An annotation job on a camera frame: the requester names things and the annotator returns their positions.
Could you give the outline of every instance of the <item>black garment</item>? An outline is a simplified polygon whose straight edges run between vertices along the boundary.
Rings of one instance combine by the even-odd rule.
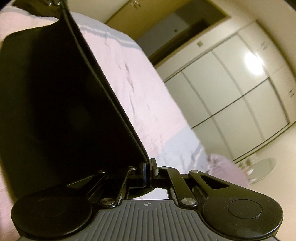
[[[0,157],[16,199],[99,169],[148,163],[65,8],[56,23],[13,33],[3,42]]]

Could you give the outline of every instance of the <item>crosshair logo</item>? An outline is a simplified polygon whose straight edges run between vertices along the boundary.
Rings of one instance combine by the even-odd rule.
[[[150,202],[146,202],[146,203],[144,203],[144,205],[145,205],[146,207],[150,207],[150,206],[152,205],[152,203],[150,203]]]

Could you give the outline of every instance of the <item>ribbed panel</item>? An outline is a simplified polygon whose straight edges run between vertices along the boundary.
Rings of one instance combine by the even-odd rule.
[[[19,241],[30,241],[20,238]],[[172,200],[124,200],[101,210],[81,232],[61,241],[229,241],[212,232],[192,210]]]

